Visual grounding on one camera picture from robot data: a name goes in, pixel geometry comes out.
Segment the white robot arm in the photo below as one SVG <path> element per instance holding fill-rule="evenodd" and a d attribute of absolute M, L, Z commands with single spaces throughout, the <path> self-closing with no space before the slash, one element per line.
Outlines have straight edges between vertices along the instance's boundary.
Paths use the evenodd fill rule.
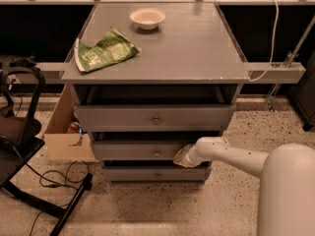
<path fill-rule="evenodd" d="M 204 137 L 181 148 L 173 162 L 192 168 L 212 160 L 260 179 L 257 236 L 315 236 L 314 148 L 286 144 L 262 152 Z"/>

